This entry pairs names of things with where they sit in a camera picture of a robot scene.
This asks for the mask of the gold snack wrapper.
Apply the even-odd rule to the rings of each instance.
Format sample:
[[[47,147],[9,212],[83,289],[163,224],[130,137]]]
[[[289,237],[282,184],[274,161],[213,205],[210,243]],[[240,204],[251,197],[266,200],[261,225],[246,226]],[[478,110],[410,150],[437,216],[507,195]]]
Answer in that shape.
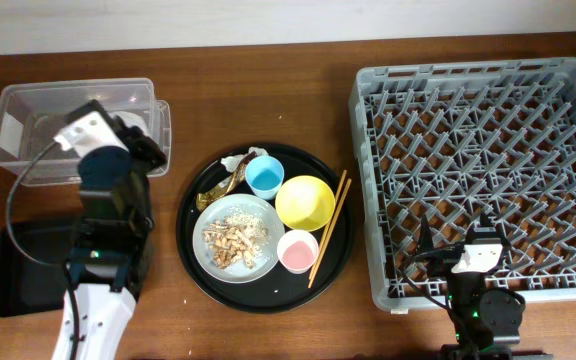
[[[255,154],[250,154],[246,156],[237,169],[230,173],[230,175],[224,180],[220,181],[211,190],[205,193],[199,193],[195,200],[195,205],[197,209],[202,212],[210,204],[221,199],[222,197],[228,195],[233,191],[241,182],[245,180],[245,170],[249,163],[255,159],[257,156]]]

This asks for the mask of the pink plastic cup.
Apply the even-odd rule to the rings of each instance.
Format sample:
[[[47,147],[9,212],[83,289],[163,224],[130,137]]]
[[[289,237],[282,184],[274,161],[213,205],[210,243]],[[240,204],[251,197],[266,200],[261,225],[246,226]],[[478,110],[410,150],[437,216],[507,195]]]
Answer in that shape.
[[[304,230],[286,232],[277,244],[277,256],[286,270],[303,274],[309,270],[319,255],[316,238]]]

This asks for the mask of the white napkin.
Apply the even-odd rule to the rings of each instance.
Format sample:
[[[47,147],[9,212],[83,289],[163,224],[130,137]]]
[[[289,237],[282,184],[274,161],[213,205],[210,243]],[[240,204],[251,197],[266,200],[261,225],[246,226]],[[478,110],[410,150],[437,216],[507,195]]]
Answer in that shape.
[[[126,127],[138,127],[145,136],[150,136],[148,125],[142,116],[127,111],[111,112],[110,116],[113,118],[119,117]]]

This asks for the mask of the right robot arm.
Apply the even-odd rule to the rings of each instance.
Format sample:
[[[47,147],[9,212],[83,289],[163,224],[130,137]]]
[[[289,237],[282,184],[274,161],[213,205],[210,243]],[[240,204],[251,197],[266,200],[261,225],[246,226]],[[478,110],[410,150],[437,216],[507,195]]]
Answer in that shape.
[[[470,226],[465,239],[448,246],[433,244],[428,219],[421,220],[415,262],[427,264],[430,278],[446,281],[441,306],[454,325],[455,345],[441,347],[441,359],[513,359],[526,300],[519,293],[489,287],[486,278],[501,269],[510,242],[486,214]]]

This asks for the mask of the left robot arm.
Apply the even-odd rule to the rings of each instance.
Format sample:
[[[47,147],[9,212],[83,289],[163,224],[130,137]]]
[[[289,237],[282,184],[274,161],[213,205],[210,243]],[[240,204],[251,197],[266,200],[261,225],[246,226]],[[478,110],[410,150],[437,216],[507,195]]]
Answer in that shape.
[[[167,162],[137,127],[78,120],[55,136],[81,158],[83,214],[64,264],[67,290],[55,359],[112,359],[152,256],[148,173]]]

